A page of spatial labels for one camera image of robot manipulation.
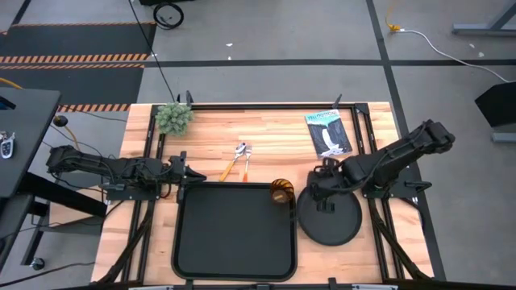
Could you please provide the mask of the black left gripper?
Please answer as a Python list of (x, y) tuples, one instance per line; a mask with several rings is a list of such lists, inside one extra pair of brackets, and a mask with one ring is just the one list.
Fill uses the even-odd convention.
[(170, 157), (171, 174), (167, 180), (170, 188), (174, 185), (176, 189), (176, 202), (182, 202), (185, 195), (185, 187), (187, 184), (200, 183), (206, 180), (206, 177), (199, 172), (195, 172), (186, 166), (187, 152), (182, 151), (180, 155)]

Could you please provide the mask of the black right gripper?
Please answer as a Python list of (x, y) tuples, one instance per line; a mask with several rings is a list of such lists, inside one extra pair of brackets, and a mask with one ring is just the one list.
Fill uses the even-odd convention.
[(335, 212), (335, 204), (330, 200), (324, 200), (336, 193), (346, 193), (347, 187), (343, 175), (339, 171), (340, 162), (337, 159), (325, 157), (322, 164), (309, 172), (307, 188), (311, 197), (318, 201), (317, 211), (325, 213)]

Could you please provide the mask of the black round plate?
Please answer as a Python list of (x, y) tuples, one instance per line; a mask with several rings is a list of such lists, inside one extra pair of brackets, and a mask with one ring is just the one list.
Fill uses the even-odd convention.
[(324, 246), (340, 246), (350, 242), (362, 224), (362, 209), (354, 193), (337, 193), (326, 200), (335, 204), (335, 212), (317, 211), (315, 201), (307, 186), (297, 200), (298, 224), (306, 235)]

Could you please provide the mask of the orange-handled spoon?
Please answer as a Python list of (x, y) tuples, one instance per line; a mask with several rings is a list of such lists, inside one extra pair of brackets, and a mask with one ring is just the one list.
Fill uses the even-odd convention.
[(233, 168), (235, 162), (238, 160), (240, 156), (242, 156), (245, 152), (247, 144), (246, 143), (240, 143), (235, 148), (235, 154), (233, 157), (233, 160), (227, 165), (226, 169), (224, 170), (223, 174), (219, 177), (219, 181), (224, 181), (228, 174), (230, 173), (231, 169)]

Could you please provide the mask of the orange-handled fork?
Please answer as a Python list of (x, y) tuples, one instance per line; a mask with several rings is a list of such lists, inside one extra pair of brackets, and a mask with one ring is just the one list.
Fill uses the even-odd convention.
[(245, 167), (244, 167), (243, 182), (247, 182), (250, 158), (252, 155), (252, 145), (251, 144), (246, 145), (245, 150), (244, 150), (244, 155), (245, 155), (246, 161), (245, 161)]

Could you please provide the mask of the amber ribbed cup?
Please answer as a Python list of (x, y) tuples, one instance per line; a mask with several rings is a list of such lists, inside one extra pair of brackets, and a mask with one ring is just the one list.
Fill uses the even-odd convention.
[(271, 183), (271, 197), (276, 203), (287, 203), (295, 198), (293, 184), (286, 179), (276, 179)]

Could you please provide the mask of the black plastic tray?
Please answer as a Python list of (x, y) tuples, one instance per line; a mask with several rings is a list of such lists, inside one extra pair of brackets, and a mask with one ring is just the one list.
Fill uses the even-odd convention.
[(171, 267), (186, 280), (289, 280), (298, 267), (296, 201), (269, 183), (202, 182), (184, 189)]

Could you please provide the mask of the green artificial plant ball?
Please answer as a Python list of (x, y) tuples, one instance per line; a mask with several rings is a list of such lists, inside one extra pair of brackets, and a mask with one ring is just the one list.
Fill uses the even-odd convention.
[(156, 124), (161, 134), (183, 136), (194, 112), (185, 104), (168, 103), (157, 108)]

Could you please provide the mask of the black hazard-striped floor mat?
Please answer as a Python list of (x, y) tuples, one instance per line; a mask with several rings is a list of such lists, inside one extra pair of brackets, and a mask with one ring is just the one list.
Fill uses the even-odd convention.
[(14, 25), (0, 33), (0, 64), (143, 61), (154, 22)]
[(60, 112), (127, 111), (137, 102), (142, 64), (1, 65), (0, 78), (61, 92)]

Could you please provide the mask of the black desk top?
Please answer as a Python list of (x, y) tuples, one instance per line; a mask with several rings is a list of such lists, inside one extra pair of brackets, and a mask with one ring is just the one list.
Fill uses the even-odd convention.
[(0, 131), (13, 135), (14, 153), (0, 156), (0, 198), (12, 197), (27, 173), (61, 100), (61, 92), (0, 87), (0, 97), (15, 104), (0, 110)]

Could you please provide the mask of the key fob with keys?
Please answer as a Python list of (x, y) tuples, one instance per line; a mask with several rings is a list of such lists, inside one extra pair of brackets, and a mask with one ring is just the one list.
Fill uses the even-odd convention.
[(9, 159), (14, 154), (15, 149), (15, 133), (8, 134), (6, 131), (0, 131), (0, 156), (3, 159)]

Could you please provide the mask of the black angular stand base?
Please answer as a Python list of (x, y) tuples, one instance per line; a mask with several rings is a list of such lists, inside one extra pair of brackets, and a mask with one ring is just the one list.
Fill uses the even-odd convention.
[(516, 123), (516, 82), (492, 86), (475, 103), (491, 127)]

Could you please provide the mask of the grey metal table leg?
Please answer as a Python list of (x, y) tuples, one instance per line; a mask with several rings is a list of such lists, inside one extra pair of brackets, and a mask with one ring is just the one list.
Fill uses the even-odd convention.
[(516, 0), (513, 0), (489, 23), (453, 24), (451, 33), (453, 35), (516, 37), (516, 24), (512, 26), (507, 25), (514, 17), (516, 17)]

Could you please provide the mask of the black aluminium table frame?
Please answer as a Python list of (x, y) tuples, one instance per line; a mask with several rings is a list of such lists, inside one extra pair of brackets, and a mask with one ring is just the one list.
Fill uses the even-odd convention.
[[(339, 108), (351, 105), (344, 102)], [(372, 124), (372, 140), (381, 148), (396, 141), (397, 132), (391, 105), (388, 102), (362, 102), (358, 110), (340, 111), (347, 136), (355, 155), (361, 152), (354, 136), (353, 118), (356, 115), (361, 129), (365, 152), (371, 150), (368, 141), (364, 114), (368, 104)], [(148, 126), (154, 104), (131, 105), (123, 136), (121, 155), (136, 157), (144, 153), (148, 136)], [(164, 159), (181, 151), (188, 152), (187, 161), (193, 170), (215, 181), (233, 158), (235, 146), (249, 142), (253, 146), (249, 181), (269, 182), (285, 178), (293, 183), (298, 193), (306, 184), (306, 175), (311, 168), (320, 164), (315, 155), (314, 145), (308, 132), (305, 114), (329, 110), (331, 102), (282, 102), (282, 103), (197, 103), (193, 104), (195, 117), (184, 138), (169, 138), (164, 141)], [(176, 187), (169, 197), (155, 205), (152, 232), (145, 260), (144, 285), (173, 285), (173, 290), (184, 288), (185, 280), (175, 275), (171, 266), (171, 256), (177, 216), (175, 198)], [(298, 268), (287, 281), (209, 281), (195, 280), (193, 289), (211, 288), (256, 288), (271, 290), (296, 290), (309, 288), (351, 290), (351, 284), (375, 284), (381, 282), (376, 245), (367, 200), (361, 198), (363, 223), (358, 235), (343, 246), (322, 246), (311, 241), (298, 228)], [(438, 268), (433, 266), (431, 254), (420, 226), (419, 212), (404, 201), (390, 199), (390, 209), (398, 242), (418, 268), (430, 277), (437, 278)], [(125, 201), (104, 224), (98, 246), (96, 263), (91, 281), (100, 280), (116, 262), (127, 244), (134, 201)], [(329, 278), (336, 283), (329, 285)]]

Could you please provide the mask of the black desk leg frame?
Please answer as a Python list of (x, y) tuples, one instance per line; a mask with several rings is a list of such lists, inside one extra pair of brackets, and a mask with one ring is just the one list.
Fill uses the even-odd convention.
[(14, 195), (0, 197), (0, 273), (36, 197), (100, 218), (106, 216), (107, 206), (104, 203), (41, 176), (27, 173), (14, 187)]

